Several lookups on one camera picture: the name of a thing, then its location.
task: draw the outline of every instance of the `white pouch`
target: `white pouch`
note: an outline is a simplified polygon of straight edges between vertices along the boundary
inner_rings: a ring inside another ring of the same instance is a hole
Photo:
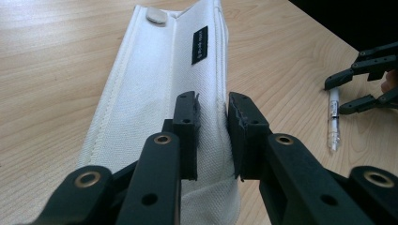
[[[136,6],[78,166],[101,165],[115,173],[136,161],[146,138],[173,118],[176,97],[195,91],[201,105],[198,180],[182,181],[181,223],[236,223],[239,196],[225,106],[227,41],[219,0],[202,0],[182,12]]]

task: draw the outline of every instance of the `tabletop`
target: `tabletop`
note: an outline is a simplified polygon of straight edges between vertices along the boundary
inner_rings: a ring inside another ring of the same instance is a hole
[[[194,1],[0,0],[0,223],[34,219],[76,168],[135,5],[183,10]],[[251,97],[274,132],[299,138],[327,169],[372,165],[398,175],[397,111],[340,118],[327,148],[324,80],[358,52],[287,0],[222,2],[229,29],[227,91]],[[341,102],[381,95],[356,76]],[[258,181],[239,182],[237,224],[269,224]]]

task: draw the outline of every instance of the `white textured fabric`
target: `white textured fabric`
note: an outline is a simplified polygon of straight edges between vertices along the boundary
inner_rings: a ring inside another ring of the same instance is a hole
[[[237,181],[226,129],[228,34],[220,1],[202,0],[167,23],[146,19],[136,6],[84,142],[79,167],[113,173],[137,160],[148,136],[173,118],[176,97],[200,94],[198,181],[182,182],[182,224],[234,224]],[[193,34],[208,26],[207,58],[192,65]]]

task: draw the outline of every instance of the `marker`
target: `marker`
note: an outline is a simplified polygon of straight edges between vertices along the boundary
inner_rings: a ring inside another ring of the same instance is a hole
[[[330,152],[337,152],[340,145],[339,130],[339,89],[338,87],[330,89],[329,96],[329,129],[328,129],[328,147]]]

